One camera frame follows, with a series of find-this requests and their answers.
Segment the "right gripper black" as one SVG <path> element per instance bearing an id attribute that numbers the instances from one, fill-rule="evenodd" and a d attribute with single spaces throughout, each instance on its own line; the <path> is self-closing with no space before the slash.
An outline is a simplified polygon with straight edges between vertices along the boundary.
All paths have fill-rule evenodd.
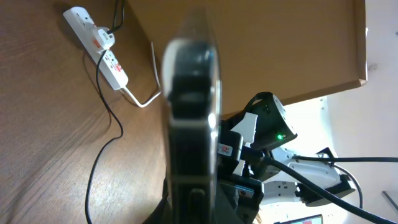
<path id="1" fill-rule="evenodd" d="M 220 132 L 218 140 L 217 179 L 232 214 L 221 212 L 222 220 L 252 223 L 264 198 L 264 184 L 254 178 L 252 165 L 262 162 L 264 153 L 243 144 L 243 136 L 235 131 Z"/>

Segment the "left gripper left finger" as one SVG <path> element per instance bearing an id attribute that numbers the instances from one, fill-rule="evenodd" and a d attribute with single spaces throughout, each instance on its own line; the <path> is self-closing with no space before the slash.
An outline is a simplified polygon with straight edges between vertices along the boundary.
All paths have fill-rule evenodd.
<path id="1" fill-rule="evenodd" d="M 162 188 L 162 199 L 156 206 L 155 210 L 145 219 L 142 224 L 160 224 L 162 215 L 167 204 L 167 198 L 169 196 L 168 193 L 168 185 L 167 181 L 164 180 L 163 188 Z"/>

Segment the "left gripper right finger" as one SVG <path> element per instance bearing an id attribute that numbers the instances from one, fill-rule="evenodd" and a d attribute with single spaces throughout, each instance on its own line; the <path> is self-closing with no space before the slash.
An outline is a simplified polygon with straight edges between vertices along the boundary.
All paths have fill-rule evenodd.
<path id="1" fill-rule="evenodd" d="M 217 224 L 243 224 L 220 186 L 216 188 L 215 221 Z"/>

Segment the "black smartphone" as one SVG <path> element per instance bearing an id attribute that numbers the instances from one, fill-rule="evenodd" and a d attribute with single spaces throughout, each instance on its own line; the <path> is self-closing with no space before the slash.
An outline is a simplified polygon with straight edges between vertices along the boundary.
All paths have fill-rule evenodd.
<path id="1" fill-rule="evenodd" d="M 162 61 L 171 223 L 211 223 L 221 107 L 218 48 L 208 11 L 189 12 Z"/>

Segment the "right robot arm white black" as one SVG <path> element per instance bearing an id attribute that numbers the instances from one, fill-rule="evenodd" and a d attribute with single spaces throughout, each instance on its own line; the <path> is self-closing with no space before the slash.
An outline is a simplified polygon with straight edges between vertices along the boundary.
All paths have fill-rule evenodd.
<path id="1" fill-rule="evenodd" d="M 218 223 L 252 223 L 262 205 L 302 202 L 308 207 L 330 201 L 320 188 L 341 199 L 363 193 L 358 181 L 336 165 L 329 148 L 309 160 L 284 147 L 297 133 L 278 97 L 256 94 L 244 109 L 220 122 L 218 143 Z"/>

